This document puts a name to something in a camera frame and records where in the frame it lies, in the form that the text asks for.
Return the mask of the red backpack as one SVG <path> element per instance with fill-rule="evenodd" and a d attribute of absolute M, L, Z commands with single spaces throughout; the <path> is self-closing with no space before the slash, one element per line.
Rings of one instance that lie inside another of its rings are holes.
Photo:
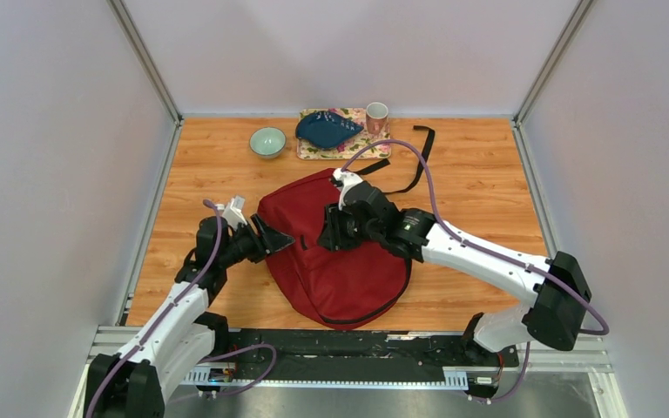
<path fill-rule="evenodd" d="M 412 263 L 373 241 L 329 251 L 317 239 L 325 208 L 339 191 L 327 168 L 297 179 L 260 199 L 258 216 L 294 243 L 269 256 L 267 268 L 298 313 L 325 327 L 353 330 L 385 314 L 409 286 Z"/>

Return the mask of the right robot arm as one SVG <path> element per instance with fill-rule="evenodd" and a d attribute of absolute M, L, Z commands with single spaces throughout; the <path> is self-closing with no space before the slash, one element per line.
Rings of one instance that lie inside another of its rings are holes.
<path fill-rule="evenodd" d="M 337 202 L 325 208 L 318 243 L 330 251 L 374 243 L 407 261 L 467 273 L 517 298 L 499 313 L 477 313 L 466 327 L 462 352 L 482 365 L 512 345 L 537 341 L 571 351 L 583 332 L 591 290 L 578 260 L 564 252 L 551 259 L 515 252 L 479 239 L 418 208 L 398 209 L 367 181 L 334 182 Z"/>

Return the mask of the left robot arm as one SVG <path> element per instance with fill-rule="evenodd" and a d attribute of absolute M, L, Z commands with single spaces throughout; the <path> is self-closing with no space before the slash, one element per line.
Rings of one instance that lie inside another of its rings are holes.
<path fill-rule="evenodd" d="M 204 358 L 231 350 L 226 318 L 208 312 L 226 284 L 228 268 L 259 263 L 295 242 L 259 216 L 200 221 L 195 246 L 151 319 L 115 354 L 99 354 L 88 368 L 84 417 L 162 417 L 181 381 Z"/>

